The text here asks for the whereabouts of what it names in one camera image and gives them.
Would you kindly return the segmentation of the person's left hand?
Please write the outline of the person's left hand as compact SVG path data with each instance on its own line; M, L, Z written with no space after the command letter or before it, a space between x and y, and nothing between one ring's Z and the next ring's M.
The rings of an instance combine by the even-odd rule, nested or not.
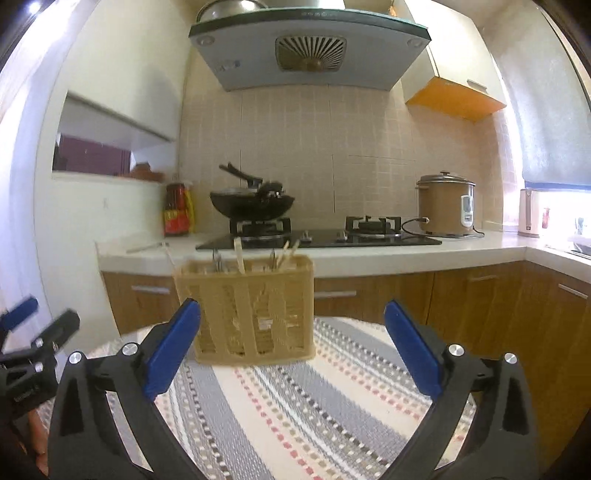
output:
M48 433L36 410L28 413L28 421L36 466L44 475L48 475Z

